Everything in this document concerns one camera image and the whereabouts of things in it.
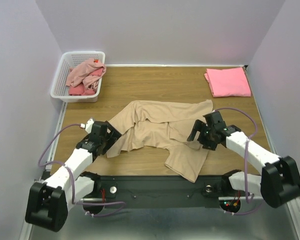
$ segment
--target white plastic laundry basket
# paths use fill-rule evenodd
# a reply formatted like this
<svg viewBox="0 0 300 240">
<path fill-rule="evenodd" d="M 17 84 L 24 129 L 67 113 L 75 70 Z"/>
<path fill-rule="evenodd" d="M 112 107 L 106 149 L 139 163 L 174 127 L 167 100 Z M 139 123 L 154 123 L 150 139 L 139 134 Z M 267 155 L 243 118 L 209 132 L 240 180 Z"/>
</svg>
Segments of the white plastic laundry basket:
<svg viewBox="0 0 300 240">
<path fill-rule="evenodd" d="M 98 88 L 95 95 L 91 96 L 70 96 L 68 94 L 69 87 L 66 86 L 69 68 L 74 68 L 90 58 L 99 59 L 99 61 L 104 64 L 106 55 L 102 51 L 69 51 L 64 53 L 61 57 L 53 79 L 52 88 L 50 91 L 51 97 L 55 99 L 61 99 L 66 103 L 96 102 L 100 93 L 102 78 L 99 79 Z"/>
</svg>

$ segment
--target wooden surface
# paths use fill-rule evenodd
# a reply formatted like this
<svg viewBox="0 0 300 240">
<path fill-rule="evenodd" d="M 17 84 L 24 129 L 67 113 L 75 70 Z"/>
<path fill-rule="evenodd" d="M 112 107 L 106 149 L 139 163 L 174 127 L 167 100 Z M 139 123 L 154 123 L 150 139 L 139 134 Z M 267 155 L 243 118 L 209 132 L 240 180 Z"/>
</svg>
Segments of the wooden surface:
<svg viewBox="0 0 300 240">
<path fill-rule="evenodd" d="M 102 79 L 98 101 L 95 103 L 69 103 L 63 126 L 86 123 L 90 117 L 98 121 L 110 120 L 133 100 L 198 103 L 211 99 L 214 109 L 239 108 L 251 115 L 258 125 L 254 141 L 269 149 L 266 135 L 253 97 L 213 98 L 204 79 L 204 67 L 108 67 Z M 254 132 L 251 121 L 239 112 L 222 110 L 227 125 L 236 125 L 246 135 Z M 61 134 L 55 154 L 56 161 L 65 162 L 73 152 L 85 131 L 72 127 Z M 99 175 L 176 175 L 164 166 L 168 151 L 155 147 L 144 147 L 131 152 L 121 152 L 114 158 L 98 157 L 87 170 Z M 53 166 L 52 173 L 58 169 Z M 243 159 L 229 149 L 219 145 L 210 151 L 200 175 L 222 175 L 234 169 L 244 169 Z M 258 172 L 249 166 L 249 172 Z"/>
</svg>

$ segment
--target pink towel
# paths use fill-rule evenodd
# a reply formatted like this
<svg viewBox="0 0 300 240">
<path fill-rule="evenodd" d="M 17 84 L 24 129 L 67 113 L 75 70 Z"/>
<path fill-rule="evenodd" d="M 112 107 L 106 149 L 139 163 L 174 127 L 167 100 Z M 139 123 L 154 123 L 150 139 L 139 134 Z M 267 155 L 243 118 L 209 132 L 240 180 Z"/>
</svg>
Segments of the pink towel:
<svg viewBox="0 0 300 240">
<path fill-rule="evenodd" d="M 66 86 L 76 87 L 83 83 L 86 89 L 97 91 L 98 81 L 106 73 L 106 66 L 102 62 L 95 62 L 95 59 L 89 58 L 70 71 L 65 82 Z"/>
<path fill-rule="evenodd" d="M 212 95 L 219 97 L 251 97 L 251 91 L 242 67 L 231 69 L 207 69 L 204 74 Z"/>
<path fill-rule="evenodd" d="M 94 89 L 85 88 L 83 83 L 80 83 L 78 86 L 70 86 L 68 93 L 70 96 L 91 96 L 96 94 Z"/>
</svg>

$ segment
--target gray wall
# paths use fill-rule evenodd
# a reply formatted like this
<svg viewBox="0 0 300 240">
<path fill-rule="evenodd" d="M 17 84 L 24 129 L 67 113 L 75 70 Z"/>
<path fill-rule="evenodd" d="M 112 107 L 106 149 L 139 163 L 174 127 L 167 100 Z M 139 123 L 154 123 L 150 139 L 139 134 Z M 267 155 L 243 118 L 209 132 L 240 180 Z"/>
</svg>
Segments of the gray wall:
<svg viewBox="0 0 300 240">
<path fill-rule="evenodd" d="M 248 64 L 284 0 L 36 0 L 62 52 L 107 64 Z"/>
<path fill-rule="evenodd" d="M 300 0 L 285 1 L 247 70 L 277 153 L 300 171 Z"/>
<path fill-rule="evenodd" d="M 60 102 L 50 85 L 61 51 L 33 0 L 0 1 L 0 240 L 18 239 L 37 160 Z"/>
</svg>

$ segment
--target beige shirt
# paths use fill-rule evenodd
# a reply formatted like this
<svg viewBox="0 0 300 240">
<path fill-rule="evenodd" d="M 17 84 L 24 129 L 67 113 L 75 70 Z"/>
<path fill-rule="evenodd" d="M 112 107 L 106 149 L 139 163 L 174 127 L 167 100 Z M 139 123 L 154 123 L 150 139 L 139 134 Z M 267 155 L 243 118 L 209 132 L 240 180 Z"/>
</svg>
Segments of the beige shirt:
<svg viewBox="0 0 300 240">
<path fill-rule="evenodd" d="M 197 141 L 187 142 L 197 119 L 213 110 L 211 100 L 190 104 L 159 101 L 132 101 L 109 123 L 122 137 L 107 151 L 108 158 L 121 151 L 144 146 L 167 149 L 165 166 L 195 182 L 207 158 L 208 150 Z"/>
</svg>

